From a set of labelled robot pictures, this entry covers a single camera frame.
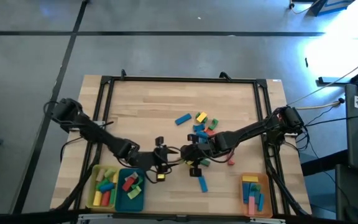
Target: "blue block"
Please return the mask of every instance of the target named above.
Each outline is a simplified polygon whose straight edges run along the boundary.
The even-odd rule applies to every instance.
[[[208,134],[205,133],[204,131],[197,131],[196,135],[200,138],[208,139]]]
[[[188,120],[190,120],[190,119],[191,119],[191,115],[190,115],[190,114],[186,114],[186,115],[182,116],[181,118],[176,119],[176,120],[175,120],[175,123],[176,123],[177,125],[179,125],[179,124],[182,124],[182,123],[184,123],[185,121],[188,121]]]
[[[205,125],[204,125],[204,124],[193,125],[193,131],[194,131],[194,132],[204,131],[204,129],[205,129]]]
[[[99,190],[100,190],[100,192],[105,193],[106,191],[111,190],[113,188],[114,188],[114,183],[109,183],[109,184],[105,184],[105,185],[101,186],[99,188]]]
[[[198,177],[198,181],[200,182],[201,191],[208,192],[204,176]]]
[[[259,204],[258,204],[258,211],[259,212],[261,212],[264,209],[264,200],[265,200],[265,196],[263,194],[260,194]]]
[[[250,183],[248,183],[248,182],[242,183],[242,200],[244,201],[244,203],[248,203],[249,186],[250,186]]]

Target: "yellow block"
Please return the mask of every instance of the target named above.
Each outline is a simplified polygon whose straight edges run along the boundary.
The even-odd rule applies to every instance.
[[[102,192],[100,191],[96,191],[94,193],[94,198],[93,198],[93,206],[100,206],[100,201],[102,199]]]
[[[115,184],[118,183],[118,172],[114,173],[111,182]]]
[[[242,176],[242,181],[243,182],[258,182],[259,179],[258,177],[253,177],[253,176]]]
[[[197,121],[198,122],[203,122],[203,120],[206,118],[206,113],[205,112],[202,112],[199,116],[198,116],[198,118],[197,118]]]

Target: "wire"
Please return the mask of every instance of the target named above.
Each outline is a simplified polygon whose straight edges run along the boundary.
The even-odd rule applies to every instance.
[[[305,126],[307,126],[308,124],[312,123],[313,121],[315,121],[316,119],[318,119],[319,117],[321,117],[323,114],[328,113],[328,112],[331,111],[334,107],[335,107],[335,106],[332,106],[330,109],[328,109],[328,110],[322,112],[319,116],[313,118],[311,121],[309,121],[309,123],[305,124]]]
[[[322,105],[322,106],[307,106],[307,107],[295,108],[295,109],[297,109],[297,110],[313,110],[313,109],[324,108],[324,107],[327,107],[327,106],[335,107],[335,106],[338,106],[338,105],[340,105],[340,104],[341,104],[341,102],[335,101],[335,102],[329,103],[329,104],[327,104],[327,105]]]
[[[316,151],[314,151],[314,148],[313,148],[313,145],[311,144],[311,142],[309,142],[309,144],[310,144],[310,148],[311,148],[311,150],[313,151],[314,155],[317,157],[317,159],[320,159],[320,158],[317,156]],[[347,204],[348,204],[348,205],[351,205],[349,198],[347,197],[347,195],[345,194],[345,192],[342,190],[342,188],[340,188],[340,187],[337,185],[337,183],[336,183],[336,181],[333,179],[333,177],[331,177],[331,175],[329,175],[326,171],[323,171],[323,172],[324,172],[325,174],[327,174],[328,177],[334,182],[335,187],[337,187],[337,188],[342,192],[343,196],[345,197],[345,199],[346,199],[346,201],[347,201]]]
[[[306,96],[301,97],[301,98],[299,98],[299,99],[297,99],[297,100],[295,100],[295,101],[293,101],[293,102],[291,102],[291,103],[289,103],[289,104],[287,104],[287,105],[292,105],[292,104],[294,104],[294,103],[296,103],[296,102],[298,102],[298,101],[301,101],[301,100],[305,99],[306,97],[308,97],[308,96],[310,96],[310,95],[312,95],[312,94],[314,94],[314,93],[316,93],[316,92],[322,90],[323,88],[326,88],[326,87],[329,87],[329,86],[335,84],[336,82],[338,82],[339,80],[341,80],[341,79],[345,78],[346,76],[350,75],[352,72],[354,72],[354,71],[357,70],[357,69],[358,69],[358,66],[357,66],[356,68],[354,68],[353,70],[351,70],[350,72],[348,72],[347,74],[345,74],[344,76],[342,76],[341,78],[338,78],[337,80],[333,81],[332,83],[327,84],[327,85],[325,85],[325,86],[323,86],[323,87],[321,87],[321,88],[319,88],[319,89],[317,89],[317,90],[315,90],[315,91],[313,91],[313,92],[307,94]]]
[[[295,13],[295,14],[301,14],[302,12],[305,12],[305,11],[307,11],[307,10],[309,10],[311,7],[313,7],[315,4],[317,4],[317,2],[319,2],[320,0],[317,0],[317,1],[315,1],[309,8],[307,8],[307,9],[305,9],[305,10],[302,10],[302,11],[300,11],[300,12],[295,12],[294,10],[293,10],[293,7],[291,8],[291,10],[292,10],[292,12],[293,13]]]
[[[317,125],[317,124],[323,124],[323,123],[328,123],[328,122],[333,122],[333,121],[340,121],[340,120],[348,120],[348,119],[353,119],[353,118],[358,118],[358,116],[350,116],[350,117],[347,117],[347,118],[338,118],[338,119],[332,119],[332,120],[327,120],[327,121],[320,121],[320,122],[317,122],[317,123],[313,123],[313,124],[308,124],[308,125],[305,125],[306,127],[310,127],[310,126],[314,126],[314,125]]]

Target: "red block in tray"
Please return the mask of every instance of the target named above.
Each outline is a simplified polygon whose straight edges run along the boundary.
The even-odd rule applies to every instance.
[[[127,179],[125,184],[122,186],[122,189],[125,191],[128,191],[130,189],[131,185],[134,183],[135,183],[135,179],[133,177],[130,177]]]

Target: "toy block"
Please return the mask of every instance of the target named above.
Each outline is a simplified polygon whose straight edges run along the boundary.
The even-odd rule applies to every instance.
[[[200,115],[196,117],[196,120],[200,123],[206,122],[205,120],[206,116],[207,114],[205,112],[201,112]]]
[[[258,177],[253,177],[253,176],[242,176],[241,179],[243,182],[255,182],[255,183],[259,182]]]
[[[124,185],[122,186],[122,189],[125,191],[128,191],[131,185],[135,182],[135,179],[133,177],[128,178]]]
[[[200,182],[201,191],[203,193],[208,192],[204,176],[198,177],[198,182]]]
[[[211,129],[211,130],[214,130],[214,129],[216,128],[216,125],[218,125],[218,123],[219,123],[219,121],[214,118],[214,119],[212,120],[212,124],[209,125],[208,128]]]
[[[102,182],[96,184],[96,190],[100,190],[101,186],[106,185],[108,183],[110,183],[110,181],[108,179],[104,179]]]
[[[249,196],[248,215],[255,215],[255,197]]]
[[[261,212],[264,209],[264,200],[265,200],[265,196],[263,194],[260,194],[259,204],[258,204],[258,211],[259,212]]]
[[[105,185],[101,186],[99,188],[99,190],[100,190],[100,192],[105,193],[106,191],[111,190],[113,188],[114,188],[114,184],[113,183],[108,183],[108,184],[105,184]]]
[[[242,199],[244,203],[248,203],[250,183],[242,183]]]
[[[102,181],[105,172],[106,172],[105,169],[100,169],[98,175],[96,176],[96,181],[98,182]]]
[[[101,202],[102,206],[109,206],[110,194],[111,194],[110,191],[107,191],[107,192],[103,193],[102,202]]]
[[[210,129],[207,129],[206,131],[204,131],[208,136],[212,136],[215,134],[214,131],[210,130]]]
[[[196,135],[203,139],[208,139],[208,134],[203,131],[197,131]]]
[[[132,184],[131,187],[132,189],[135,189],[137,186],[139,186],[139,184],[141,184],[143,182],[143,178],[141,176],[139,176],[139,178],[137,178],[137,182],[136,184]]]
[[[140,194],[141,191],[142,191],[142,189],[140,189],[140,187],[137,186],[134,190],[129,192],[127,195],[130,199],[134,199],[136,196],[138,196]]]
[[[104,173],[105,178],[109,178],[116,173],[117,169],[110,168]]]
[[[260,191],[255,191],[255,203],[259,204],[259,198],[260,198]]]
[[[93,198],[93,206],[100,206],[100,201],[102,199],[102,192],[100,191],[96,191],[94,193],[94,198]]]
[[[194,131],[194,132],[203,131],[204,129],[205,129],[205,125],[204,125],[204,124],[193,125],[193,131]]]
[[[233,154],[234,154],[234,152],[229,153],[229,154],[226,156],[226,158],[227,158],[227,159],[230,158],[230,156],[233,155]],[[231,158],[229,159],[229,161],[227,162],[227,164],[228,164],[229,166],[233,166],[233,165],[235,164],[234,159],[233,159],[233,156],[231,156]]]
[[[200,162],[200,164],[201,164],[201,165],[204,165],[204,166],[209,166],[210,163],[211,163],[211,161],[206,160],[206,159],[203,159],[203,160]]]
[[[198,112],[198,113],[196,114],[196,120],[197,120],[197,118],[198,118],[198,116],[199,116],[200,114],[201,114],[200,112]],[[207,120],[208,120],[208,117],[205,117],[202,123],[206,123]]]
[[[188,113],[188,114],[182,116],[181,118],[176,119],[176,120],[175,120],[175,123],[176,123],[177,125],[179,125],[179,124],[182,124],[182,123],[184,123],[185,121],[188,121],[188,120],[190,120],[190,119],[191,119],[191,115]]]

